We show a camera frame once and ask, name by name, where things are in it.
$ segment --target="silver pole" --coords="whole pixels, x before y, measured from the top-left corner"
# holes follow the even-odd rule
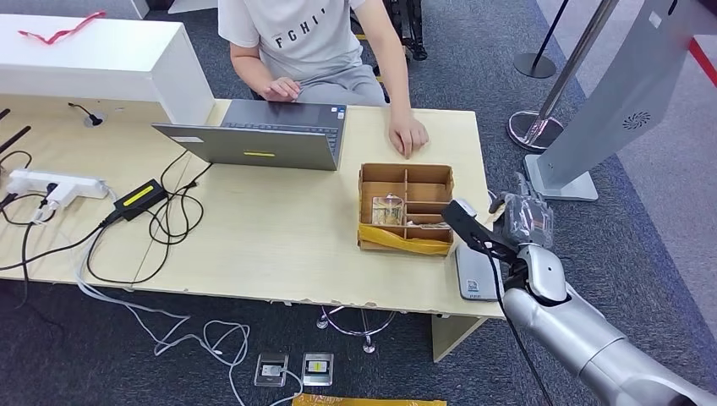
[[[595,39],[605,27],[605,23],[618,1],[602,0],[600,2],[540,111],[516,112],[508,120],[508,134],[523,148],[531,151],[545,151],[562,133],[562,124],[550,115],[565,91],[567,82],[572,79],[577,69],[580,68],[580,64],[583,63]]]

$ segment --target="white kiosk stand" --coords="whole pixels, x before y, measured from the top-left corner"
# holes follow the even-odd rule
[[[588,171],[665,116],[695,35],[717,35],[717,2],[645,0],[583,108],[542,155],[524,165],[546,199],[598,199]]]

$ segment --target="desk leg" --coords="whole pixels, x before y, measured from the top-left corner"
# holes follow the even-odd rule
[[[447,319],[431,317],[431,330],[433,331],[433,362],[442,360],[446,355],[476,328],[480,327],[487,317],[468,317],[465,315],[452,315]]]

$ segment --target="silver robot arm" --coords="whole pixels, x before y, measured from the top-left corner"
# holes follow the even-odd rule
[[[506,316],[529,332],[604,404],[614,406],[716,405],[717,397],[635,348],[625,334],[565,281],[560,259],[534,244],[512,246],[475,221],[454,200],[444,220],[474,250],[511,265],[505,281]]]

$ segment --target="wooden desk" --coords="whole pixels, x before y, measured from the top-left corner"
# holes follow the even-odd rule
[[[228,103],[217,103],[213,123],[221,122]],[[387,113],[376,107],[348,109],[336,173],[212,167],[192,191],[205,206],[201,225],[172,251],[165,270],[134,288],[452,315],[433,319],[436,360],[486,317],[502,317],[497,304],[461,299],[453,256],[359,250],[360,165],[406,162],[385,136]],[[488,193],[475,114],[418,110],[416,117],[431,142],[409,162],[451,165],[453,195],[485,219]],[[180,184],[204,167],[194,157]],[[156,268],[163,250],[153,244],[138,279]]]
[[[83,125],[85,115],[69,108],[67,102],[78,102],[112,114],[99,127],[89,129]],[[14,144],[11,151],[20,149],[32,154],[31,169],[103,178],[119,196],[150,178],[159,179],[164,167],[183,150],[149,126],[152,121],[167,120],[155,103],[0,95],[0,109],[6,107],[12,112],[0,121],[0,140],[6,140],[25,125],[30,125],[32,130]],[[178,162],[166,177],[168,183],[176,184],[187,161]],[[13,156],[6,164],[9,170],[22,167],[25,158]],[[0,190],[4,190],[7,183],[4,174],[0,178]],[[6,212],[15,221],[26,222],[38,203],[39,200],[31,198],[19,200]],[[32,229],[28,256],[67,245],[60,233],[73,242],[83,238],[113,210],[109,197],[103,200],[76,199],[46,226]],[[20,262],[24,232],[25,228],[9,225],[0,217],[0,266]],[[93,263],[102,276],[132,281],[150,241],[146,222],[118,222],[102,237]],[[72,255],[79,256],[81,251],[73,252],[49,255],[31,263],[30,279],[74,283]],[[0,272],[3,278],[21,279],[22,276],[21,268]],[[95,285],[107,285],[89,275],[86,280]]]
[[[0,107],[14,110],[0,123],[0,139],[29,123],[32,132],[14,148],[35,156],[33,169],[102,177],[118,195],[159,178],[181,153],[178,145],[149,126],[166,120],[158,117],[163,112],[153,103],[103,101],[101,106],[113,114],[95,129],[85,128],[83,116],[67,109],[66,103],[0,96]],[[217,101],[208,123],[219,124],[228,103]],[[37,111],[43,112],[42,118],[32,115]],[[502,313],[497,304],[460,298],[452,257],[359,250],[360,165],[406,162],[385,136],[386,114],[374,107],[349,108],[336,173],[215,165],[191,191],[205,206],[203,222],[172,249],[156,277],[133,288],[451,315],[432,319],[434,359],[442,359],[487,318]],[[416,114],[431,142],[409,162],[451,165],[454,196],[469,201],[485,219],[487,188],[474,113]],[[205,166],[196,157],[180,162],[168,174],[168,184],[186,184]],[[14,203],[8,212],[22,221],[35,207],[26,200]],[[109,200],[78,199],[44,229],[33,230],[30,252],[65,245],[59,230],[72,240],[80,239],[111,210]],[[23,232],[0,222],[0,264],[19,261]],[[120,222],[103,237],[94,263],[102,276],[138,280],[156,269],[163,251],[159,244],[151,244],[146,222]],[[69,259],[59,254],[37,261],[30,266],[30,277],[72,283]],[[0,277],[21,276],[20,269],[0,272]],[[91,277],[88,282],[104,284]]]

